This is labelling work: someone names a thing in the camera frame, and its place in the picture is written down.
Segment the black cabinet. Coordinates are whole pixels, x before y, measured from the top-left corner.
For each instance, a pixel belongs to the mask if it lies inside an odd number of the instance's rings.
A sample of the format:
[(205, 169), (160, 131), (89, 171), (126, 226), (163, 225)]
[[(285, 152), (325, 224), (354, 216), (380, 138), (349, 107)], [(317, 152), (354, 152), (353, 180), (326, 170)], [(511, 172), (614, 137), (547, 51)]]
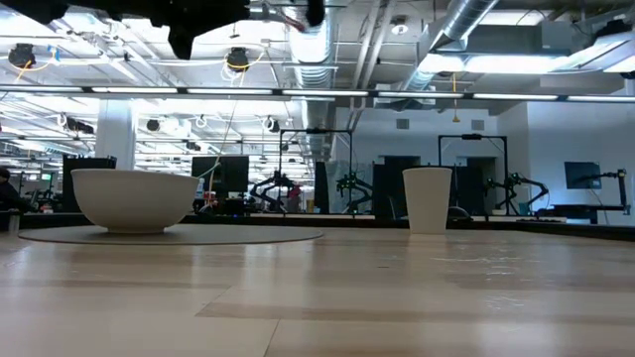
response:
[(378, 219), (399, 220), (407, 216), (403, 171), (417, 167), (417, 156), (384, 156), (373, 165), (372, 211)]

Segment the background black robot arms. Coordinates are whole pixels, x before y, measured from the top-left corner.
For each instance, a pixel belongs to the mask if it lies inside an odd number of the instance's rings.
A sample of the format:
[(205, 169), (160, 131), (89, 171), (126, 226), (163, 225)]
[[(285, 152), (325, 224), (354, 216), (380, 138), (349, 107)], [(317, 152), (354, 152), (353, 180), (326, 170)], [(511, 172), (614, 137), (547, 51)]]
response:
[(540, 191), (537, 195), (532, 196), (526, 203), (526, 208), (528, 209), (528, 211), (531, 211), (532, 205), (534, 202), (536, 202), (537, 200), (541, 199), (544, 196), (547, 196), (550, 194), (549, 189), (541, 182), (529, 179), (529, 178), (525, 178), (522, 175), (520, 175), (519, 173), (513, 173), (510, 174), (503, 182), (497, 182), (492, 178), (488, 178), (485, 181), (484, 184), (484, 195), (487, 195), (487, 193), (490, 190), (493, 190), (495, 188), (502, 188), (505, 190), (505, 198), (500, 201), (497, 202), (494, 205), (494, 208), (496, 210), (505, 208), (506, 210), (508, 210), (509, 208), (512, 209), (512, 211), (516, 214), (516, 215), (520, 215), (519, 210), (517, 209), (517, 207), (513, 204), (513, 200), (518, 196), (515, 187), (516, 186), (520, 186), (523, 184), (528, 184), (528, 185), (532, 185), (532, 186), (536, 186)]
[[(287, 190), (285, 201), (282, 200), (281, 195), (274, 198), (268, 194), (270, 190), (276, 187), (284, 187)], [(250, 189), (250, 195), (260, 199), (266, 211), (279, 213), (298, 213), (300, 211), (301, 193), (301, 187), (280, 171), (274, 171), (271, 177), (255, 183)]]

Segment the white building column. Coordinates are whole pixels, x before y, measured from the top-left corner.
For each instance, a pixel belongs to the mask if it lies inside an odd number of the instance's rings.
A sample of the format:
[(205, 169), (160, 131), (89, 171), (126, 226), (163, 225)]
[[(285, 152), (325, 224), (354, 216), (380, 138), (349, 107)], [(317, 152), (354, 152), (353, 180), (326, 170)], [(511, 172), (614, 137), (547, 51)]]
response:
[(138, 119), (130, 100), (101, 99), (95, 133), (95, 156), (116, 159), (116, 169), (135, 167)]

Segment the person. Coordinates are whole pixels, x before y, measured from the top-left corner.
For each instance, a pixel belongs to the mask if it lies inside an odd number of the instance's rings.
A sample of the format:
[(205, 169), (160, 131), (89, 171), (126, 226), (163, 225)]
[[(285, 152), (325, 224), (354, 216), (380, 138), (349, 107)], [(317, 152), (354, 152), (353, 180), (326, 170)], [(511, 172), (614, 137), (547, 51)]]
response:
[(26, 212), (29, 205), (19, 195), (18, 191), (10, 184), (10, 172), (0, 167), (0, 211), (19, 210)]

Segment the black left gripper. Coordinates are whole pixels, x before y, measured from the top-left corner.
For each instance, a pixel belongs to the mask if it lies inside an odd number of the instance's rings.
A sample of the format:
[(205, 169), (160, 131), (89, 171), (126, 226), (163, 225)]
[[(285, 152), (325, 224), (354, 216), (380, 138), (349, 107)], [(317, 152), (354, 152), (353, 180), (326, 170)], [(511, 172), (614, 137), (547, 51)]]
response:
[(274, 21), (306, 32), (325, 18), (324, 0), (307, 0), (299, 20), (266, 3), (252, 8), (251, 0), (113, 0), (113, 17), (135, 15), (148, 18), (154, 27), (170, 28), (168, 42), (174, 55), (189, 60), (194, 39), (220, 27), (246, 20)]

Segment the ceiling light strip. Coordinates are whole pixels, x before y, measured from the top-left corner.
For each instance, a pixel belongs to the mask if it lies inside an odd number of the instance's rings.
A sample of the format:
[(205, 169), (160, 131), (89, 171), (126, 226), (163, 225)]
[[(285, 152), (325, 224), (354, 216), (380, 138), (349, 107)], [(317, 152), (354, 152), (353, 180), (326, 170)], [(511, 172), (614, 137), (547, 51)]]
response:
[(227, 97), (229, 99), (256, 97), (318, 98), (371, 98), (371, 99), (451, 99), (476, 101), (537, 101), (579, 102), (607, 104), (635, 104), (635, 95), (568, 95), (527, 93), (480, 93), (446, 91), (391, 91), (391, 90), (341, 90), (341, 89), (281, 89), (248, 87), (135, 87), (135, 86), (55, 86), (55, 85), (0, 85), (1, 92), (37, 93), (69, 96), (115, 95), (137, 97)]

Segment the background black station frame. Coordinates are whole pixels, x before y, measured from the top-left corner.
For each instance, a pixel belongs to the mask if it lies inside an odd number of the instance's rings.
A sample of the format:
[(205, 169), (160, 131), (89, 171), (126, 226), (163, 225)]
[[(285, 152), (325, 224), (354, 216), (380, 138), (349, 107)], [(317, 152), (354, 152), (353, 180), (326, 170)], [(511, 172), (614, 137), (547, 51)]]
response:
[[(485, 140), (491, 143), (496, 149), (499, 149), (503, 155), (502, 173), (497, 172), (497, 164), (493, 168), (493, 180), (502, 179), (502, 183), (490, 185), (483, 177), (483, 168), (481, 166), (458, 166), (457, 164), (445, 165), (443, 154), (445, 147), (443, 139), (458, 139), (461, 141), (480, 141)], [(450, 205), (458, 206), (466, 210), (470, 215), (489, 216), (491, 211), (487, 208), (486, 193), (492, 188), (495, 195), (496, 189), (501, 188), (504, 193), (504, 199), (509, 197), (509, 193), (504, 187), (504, 181), (509, 176), (508, 154), (507, 154), (507, 137), (506, 136), (488, 136), (481, 134), (462, 134), (462, 135), (438, 135), (438, 162), (439, 167), (452, 170), (451, 189), (450, 189)]]
[(299, 149), (309, 169), (309, 183), (313, 190), (316, 214), (352, 214), (353, 136), (350, 130), (313, 127), (282, 129), (278, 139), (278, 172), (284, 174), (282, 156), (291, 149)]

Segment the yellow hanging pendant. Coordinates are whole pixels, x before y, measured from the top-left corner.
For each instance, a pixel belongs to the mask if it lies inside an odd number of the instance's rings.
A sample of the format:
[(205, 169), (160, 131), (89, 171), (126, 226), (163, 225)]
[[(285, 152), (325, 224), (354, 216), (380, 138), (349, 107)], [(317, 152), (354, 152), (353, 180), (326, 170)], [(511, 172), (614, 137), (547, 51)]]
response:
[[(451, 76), (451, 84), (452, 84), (452, 92), (454, 94), (457, 94), (457, 83), (456, 83), (456, 73), (454, 72)], [(453, 118), (452, 118), (452, 123), (459, 123), (460, 119), (458, 117), (458, 113), (457, 113), (457, 97), (455, 97), (453, 99)]]

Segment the wall mounted monitor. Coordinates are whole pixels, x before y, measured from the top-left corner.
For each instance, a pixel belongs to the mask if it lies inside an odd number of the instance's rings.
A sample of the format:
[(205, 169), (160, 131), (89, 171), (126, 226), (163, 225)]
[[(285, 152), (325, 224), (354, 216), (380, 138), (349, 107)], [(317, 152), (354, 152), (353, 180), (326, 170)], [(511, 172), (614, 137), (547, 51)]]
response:
[(567, 189), (601, 189), (598, 163), (565, 162)]

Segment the white ribbed cup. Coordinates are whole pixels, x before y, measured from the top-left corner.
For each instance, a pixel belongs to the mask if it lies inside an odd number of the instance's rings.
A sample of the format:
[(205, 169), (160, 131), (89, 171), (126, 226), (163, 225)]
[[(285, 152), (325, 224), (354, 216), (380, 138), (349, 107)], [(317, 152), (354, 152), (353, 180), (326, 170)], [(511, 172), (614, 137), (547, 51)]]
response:
[(444, 235), (450, 198), (451, 169), (407, 169), (403, 171), (403, 181), (411, 233)]

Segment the silver spiral air duct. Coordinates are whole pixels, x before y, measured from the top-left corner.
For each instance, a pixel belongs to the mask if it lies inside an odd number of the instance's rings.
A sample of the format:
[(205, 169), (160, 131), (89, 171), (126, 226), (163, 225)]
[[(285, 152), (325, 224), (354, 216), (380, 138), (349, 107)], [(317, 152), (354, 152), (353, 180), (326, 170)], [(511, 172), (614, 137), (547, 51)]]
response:
[[(333, 88), (332, 15), (326, 8), (329, 0), (304, 0), (305, 6), (286, 8), (284, 14), (294, 25), (289, 33), (296, 87), (306, 90)], [(307, 130), (332, 129), (334, 101), (304, 99), (303, 125)]]
[(445, 15), (424, 28), (417, 47), (421, 58), (402, 82), (400, 89), (426, 89), (442, 70), (428, 67), (425, 61), (430, 59), (436, 50), (446, 45), (459, 44), (465, 48), (469, 35), (498, 2), (499, 0), (451, 0)]

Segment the round grey placemat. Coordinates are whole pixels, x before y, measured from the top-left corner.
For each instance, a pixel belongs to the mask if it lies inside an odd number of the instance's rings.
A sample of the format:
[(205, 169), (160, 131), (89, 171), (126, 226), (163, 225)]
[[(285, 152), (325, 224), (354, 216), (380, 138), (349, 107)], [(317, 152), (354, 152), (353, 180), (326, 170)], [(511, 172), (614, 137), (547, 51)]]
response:
[(162, 233), (110, 233), (94, 225), (24, 230), (25, 240), (90, 245), (239, 245), (272, 244), (320, 238), (313, 227), (179, 224)]

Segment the white ceramic bowl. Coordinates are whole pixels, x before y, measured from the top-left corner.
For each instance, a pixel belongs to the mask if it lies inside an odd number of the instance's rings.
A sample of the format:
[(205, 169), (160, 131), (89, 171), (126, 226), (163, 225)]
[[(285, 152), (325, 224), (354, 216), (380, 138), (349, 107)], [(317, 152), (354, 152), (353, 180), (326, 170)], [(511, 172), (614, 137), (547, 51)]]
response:
[(83, 215), (111, 233), (161, 233), (192, 209), (198, 179), (113, 169), (71, 172)]

